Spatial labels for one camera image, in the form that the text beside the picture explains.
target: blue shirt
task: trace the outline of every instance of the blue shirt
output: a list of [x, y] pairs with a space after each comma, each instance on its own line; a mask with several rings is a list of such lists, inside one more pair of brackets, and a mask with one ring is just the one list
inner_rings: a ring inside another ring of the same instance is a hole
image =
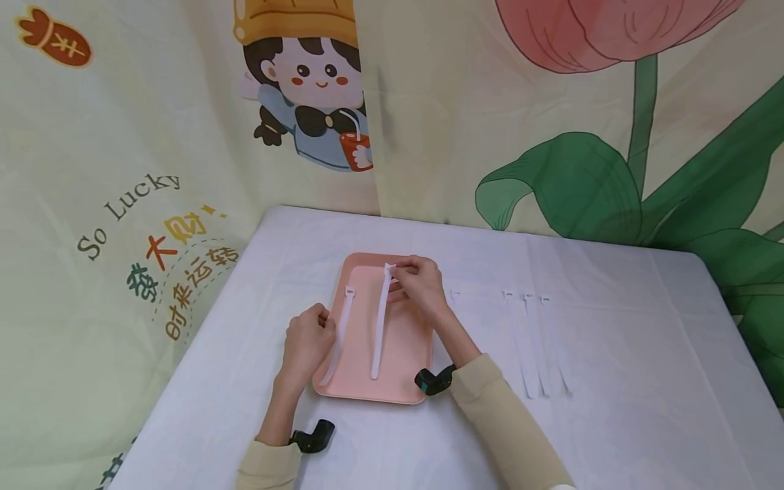
[[[300, 131], [296, 124], [294, 110], [296, 105], [286, 99], [280, 90], [272, 85], [263, 84], [259, 87], [259, 103], [267, 110], [294, 136], [294, 147], [296, 152], [319, 165], [328, 169], [339, 170], [341, 172], [351, 172], [351, 167], [343, 153], [343, 145], [340, 144], [340, 134], [334, 129], [328, 129], [321, 136], [308, 136]], [[321, 108], [316, 107], [325, 114], [334, 111], [335, 107]], [[359, 133], [368, 134], [368, 118], [360, 111], [352, 111], [359, 121]], [[367, 159], [372, 162], [370, 148], [366, 151]]]

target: yellow hat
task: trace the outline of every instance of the yellow hat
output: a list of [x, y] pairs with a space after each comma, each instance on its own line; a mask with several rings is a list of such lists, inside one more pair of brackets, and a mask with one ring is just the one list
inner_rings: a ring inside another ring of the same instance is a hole
[[353, 0], [234, 0], [234, 36], [332, 38], [358, 48]]

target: red cup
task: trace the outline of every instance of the red cup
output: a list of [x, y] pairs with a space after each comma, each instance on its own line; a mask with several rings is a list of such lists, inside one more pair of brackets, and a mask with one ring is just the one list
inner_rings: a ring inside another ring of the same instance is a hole
[[340, 134], [340, 144], [343, 146], [343, 154], [346, 155], [346, 160], [348, 161], [348, 165], [352, 170], [355, 172], [364, 172], [365, 170], [370, 170], [373, 168], [372, 163], [367, 167], [360, 167], [357, 165], [357, 159], [354, 158], [354, 152], [357, 150], [359, 145], [362, 145], [365, 148], [370, 148], [370, 136], [366, 134], [360, 134], [359, 141], [357, 141], [357, 133], [343, 132]]

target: beige sleeve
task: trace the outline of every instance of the beige sleeve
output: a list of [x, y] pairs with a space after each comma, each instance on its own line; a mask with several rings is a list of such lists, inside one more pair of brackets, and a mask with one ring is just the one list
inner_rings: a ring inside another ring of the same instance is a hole
[[302, 453], [296, 444], [275, 448], [254, 441], [242, 459], [235, 490], [292, 490]]
[[539, 424], [490, 356], [482, 354], [455, 371], [450, 391], [489, 448], [509, 488], [574, 486]]

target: orange carrot illustration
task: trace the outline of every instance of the orange carrot illustration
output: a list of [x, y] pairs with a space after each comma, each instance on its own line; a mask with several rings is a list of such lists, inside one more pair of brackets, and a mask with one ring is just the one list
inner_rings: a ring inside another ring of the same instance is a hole
[[38, 7], [30, 7], [27, 17], [16, 25], [22, 30], [25, 44], [38, 48], [55, 61], [71, 67], [83, 67], [93, 58], [93, 50], [85, 37], [73, 27], [57, 22]]

